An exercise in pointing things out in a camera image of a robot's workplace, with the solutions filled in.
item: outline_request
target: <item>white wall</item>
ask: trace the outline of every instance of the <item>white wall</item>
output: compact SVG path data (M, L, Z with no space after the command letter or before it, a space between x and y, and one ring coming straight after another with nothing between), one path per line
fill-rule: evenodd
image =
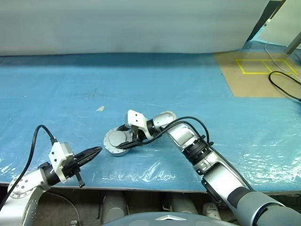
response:
M268 0L0 0L0 55L242 48Z

